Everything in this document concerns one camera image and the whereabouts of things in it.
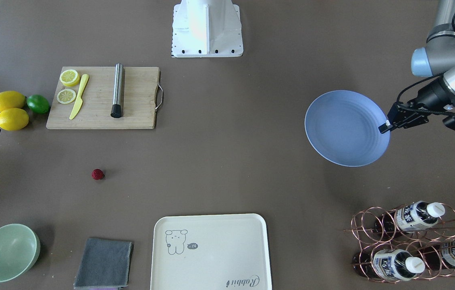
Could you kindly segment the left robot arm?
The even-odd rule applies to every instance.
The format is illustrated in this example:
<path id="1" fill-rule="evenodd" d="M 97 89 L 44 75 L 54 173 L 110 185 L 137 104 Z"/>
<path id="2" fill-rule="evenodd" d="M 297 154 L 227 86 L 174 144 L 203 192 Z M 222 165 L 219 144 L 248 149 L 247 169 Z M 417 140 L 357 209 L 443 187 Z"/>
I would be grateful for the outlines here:
<path id="1" fill-rule="evenodd" d="M 380 133 L 428 123 L 432 114 L 444 115 L 444 125 L 455 131 L 455 0 L 439 1 L 426 45 L 413 52 L 410 67 L 430 83 L 406 103 L 397 99 Z"/>

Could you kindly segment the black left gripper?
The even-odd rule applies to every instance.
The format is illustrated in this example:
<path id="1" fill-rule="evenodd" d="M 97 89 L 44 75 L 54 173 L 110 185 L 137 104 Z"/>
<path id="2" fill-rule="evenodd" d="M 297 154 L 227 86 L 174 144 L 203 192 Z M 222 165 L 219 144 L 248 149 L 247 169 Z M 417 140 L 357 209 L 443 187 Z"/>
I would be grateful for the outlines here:
<path id="1" fill-rule="evenodd" d="M 388 119 L 378 127 L 380 134 L 396 130 L 398 128 L 410 128 L 428 123 L 428 116 L 443 115 L 443 123 L 446 127 L 455 131 L 455 94 L 451 92 L 448 85 L 443 82 L 442 77 L 434 79 L 425 87 L 421 88 L 417 97 L 403 103 L 400 98 L 404 92 L 430 80 L 431 77 L 417 81 L 404 88 L 397 96 L 388 112 Z"/>

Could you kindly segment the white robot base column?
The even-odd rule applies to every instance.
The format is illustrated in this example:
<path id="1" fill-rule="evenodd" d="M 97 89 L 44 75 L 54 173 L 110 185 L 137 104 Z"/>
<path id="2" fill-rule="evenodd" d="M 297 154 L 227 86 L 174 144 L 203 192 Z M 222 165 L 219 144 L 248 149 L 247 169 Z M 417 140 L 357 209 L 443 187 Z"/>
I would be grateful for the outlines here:
<path id="1" fill-rule="evenodd" d="M 243 55 L 240 7 L 231 0 L 182 0 L 172 11 L 172 57 Z"/>

